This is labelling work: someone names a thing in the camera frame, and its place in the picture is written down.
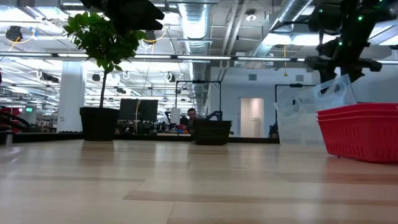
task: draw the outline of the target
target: red plastic basket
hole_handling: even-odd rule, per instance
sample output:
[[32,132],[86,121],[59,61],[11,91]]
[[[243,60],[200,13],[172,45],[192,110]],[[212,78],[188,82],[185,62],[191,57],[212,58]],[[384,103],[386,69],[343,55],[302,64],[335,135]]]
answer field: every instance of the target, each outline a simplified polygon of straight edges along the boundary
[[328,153],[368,162],[398,162],[397,107],[364,103],[319,111]]

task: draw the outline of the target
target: ventilation duct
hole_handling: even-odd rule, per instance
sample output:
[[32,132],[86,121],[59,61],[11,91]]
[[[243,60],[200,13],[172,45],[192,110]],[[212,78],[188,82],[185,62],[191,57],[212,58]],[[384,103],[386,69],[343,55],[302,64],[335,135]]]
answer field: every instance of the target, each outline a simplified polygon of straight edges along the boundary
[[[305,8],[311,4],[312,0],[284,0],[280,6],[280,10],[277,12],[277,16],[267,16],[264,21],[264,27],[267,27],[264,39],[268,35],[269,31],[274,28],[277,22],[290,22],[296,21],[297,18],[303,13]],[[293,25],[283,28],[283,31],[293,31]],[[271,51],[273,45],[260,43],[257,49],[253,50],[252,57],[266,57]],[[246,68],[254,68],[257,62],[248,62],[244,65]]]
[[[182,30],[186,39],[207,39],[210,35],[210,4],[188,3],[177,5],[181,14]],[[185,42],[185,50],[189,55],[207,55],[210,43]],[[190,76],[192,80],[208,80],[206,76],[206,63],[190,63]],[[204,114],[208,85],[193,85],[194,99],[197,111]]]

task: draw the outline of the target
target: ceiling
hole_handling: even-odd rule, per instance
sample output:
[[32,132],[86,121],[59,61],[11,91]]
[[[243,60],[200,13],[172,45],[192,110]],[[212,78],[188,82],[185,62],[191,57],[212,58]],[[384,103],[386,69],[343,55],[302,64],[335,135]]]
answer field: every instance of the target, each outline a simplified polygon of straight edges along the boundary
[[[65,11],[61,7],[54,6],[38,6],[38,7],[22,7],[13,5],[13,1],[9,1],[7,6],[0,5],[0,52],[45,52],[45,53],[81,53],[75,49],[75,45],[71,43],[70,39],[63,36],[64,30],[62,26],[68,16],[73,16],[76,13],[82,13],[81,10]],[[71,3],[79,3],[76,0],[64,1]],[[211,4],[211,25],[210,36],[208,40],[210,44],[210,55],[220,55],[223,47],[224,36],[227,31],[227,23],[230,19],[238,18],[242,4],[239,4],[235,16],[231,15],[231,8],[234,1],[220,0],[210,1],[216,2]],[[263,23],[267,15],[277,12],[280,8],[281,0],[265,0],[265,1],[249,1],[247,9],[254,9],[256,20],[247,21],[243,19],[237,40],[234,42],[232,48],[232,55],[247,55],[248,52],[254,50],[263,41]],[[153,1],[155,5],[164,4],[164,1]],[[302,16],[311,13],[308,8]],[[162,37],[152,47],[146,44],[141,44],[137,54],[169,54],[169,55],[184,55],[186,54],[184,34],[181,26],[181,18],[177,13],[166,13],[165,19],[161,21],[167,29],[158,30],[155,32],[157,38]],[[22,26],[22,33],[24,38],[23,44],[16,44],[9,42],[5,37],[5,32],[9,26]],[[374,30],[374,35],[370,39],[372,45],[370,48],[364,50],[363,57],[383,59],[391,55],[391,49],[388,46],[377,45],[389,41],[388,44],[395,44],[393,37],[398,33],[397,27],[393,24],[381,24]],[[298,35],[308,34],[306,27],[295,27],[295,30],[288,34],[294,39]],[[291,43],[285,47],[273,47],[271,54],[274,57],[300,57],[307,55],[316,55],[315,46],[294,45]],[[45,87],[48,82],[39,78],[41,72],[48,73],[59,80],[62,79],[62,61],[61,60],[32,60],[26,58],[1,58],[0,67],[2,69],[3,84],[16,84],[16,87],[2,87],[0,91],[0,105],[1,106],[27,106],[36,105],[41,107],[39,110],[43,114],[57,113],[59,87]],[[218,67],[218,62],[203,62],[210,67]],[[95,62],[84,63],[87,71],[87,86],[86,89],[86,105],[98,106],[100,98],[101,82],[95,82],[92,79],[94,74],[101,74],[102,70],[97,67]],[[225,75],[225,83],[238,85],[246,81],[246,75],[250,73],[266,74],[258,76],[261,85],[274,82],[290,82],[290,79],[283,79],[284,67],[287,68],[305,68],[302,63],[273,63],[267,68],[273,69],[255,69],[247,70],[239,66],[231,67]],[[176,80],[191,80],[190,62],[123,62],[121,67],[124,72],[113,72],[111,78],[107,81],[109,86],[119,86],[123,90],[127,90],[125,95],[116,92],[115,88],[107,88],[105,106],[110,108],[118,108],[120,98],[130,97],[146,97],[150,99],[158,99],[161,102],[159,112],[165,111],[173,107],[175,84],[167,81],[166,74],[175,75]],[[207,72],[218,73],[218,69],[208,69]],[[295,77],[291,76],[291,81],[295,82]],[[153,87],[153,90],[148,90],[146,87]],[[187,89],[182,90],[178,99],[181,101],[179,107],[183,111],[189,107],[196,106],[196,99],[193,97],[194,86],[186,85]]]

